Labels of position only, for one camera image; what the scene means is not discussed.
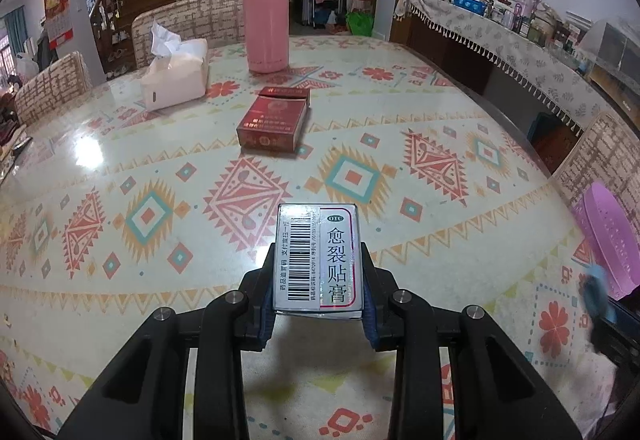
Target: patterned chair cover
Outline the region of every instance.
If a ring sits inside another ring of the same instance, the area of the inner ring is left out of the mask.
[[[34,76],[15,96],[23,124],[32,124],[55,108],[91,90],[91,78],[80,52],[72,52]]]
[[[148,66],[154,20],[182,40],[207,39],[209,48],[244,41],[242,0],[184,0],[140,14],[131,25],[138,69]]]
[[[554,172],[572,205],[595,181],[618,199],[640,241],[640,141],[617,113],[601,113]]]

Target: curtain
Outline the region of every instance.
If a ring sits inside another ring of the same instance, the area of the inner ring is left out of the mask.
[[[24,6],[9,12],[3,18],[9,33],[9,45],[14,55],[24,51],[24,41],[27,40],[27,24],[24,21]]]

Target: bolt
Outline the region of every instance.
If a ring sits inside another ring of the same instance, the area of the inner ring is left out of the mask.
[[[164,321],[171,317],[172,312],[172,309],[168,306],[161,306],[160,308],[156,308],[156,310],[154,310],[154,319],[156,321]]]
[[[396,303],[408,303],[411,301],[411,292],[404,289],[396,290],[394,292],[394,301]]]
[[[478,305],[471,305],[466,307],[466,314],[472,319],[482,319],[484,317],[484,310]]]
[[[239,290],[231,290],[225,295],[225,301],[231,305],[238,304],[242,299],[244,299],[244,294]]]

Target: table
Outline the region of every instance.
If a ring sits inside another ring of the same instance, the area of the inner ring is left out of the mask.
[[[357,204],[377,266],[432,305],[481,304],[588,428],[613,367],[588,346],[590,250],[553,180],[402,46],[338,36],[290,49],[290,68],[265,76],[248,73],[241,44],[214,50],[206,97],[162,113],[143,107],[141,70],[30,128],[0,189],[0,364],[27,415],[57,431],[156,307],[237,287],[262,265],[279,203],[336,201]],[[294,158],[238,147],[266,84],[312,88]],[[394,359],[359,322],[279,317],[265,351],[242,354],[252,438],[384,438]],[[442,379],[451,438],[446,352]]]
[[[606,100],[544,48],[504,26],[443,0],[398,0],[394,15],[416,14],[429,28],[467,45],[512,76],[580,136]]]

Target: pink bottle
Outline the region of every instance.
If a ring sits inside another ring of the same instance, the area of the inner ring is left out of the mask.
[[[242,0],[249,69],[273,73],[289,66],[289,0]]]

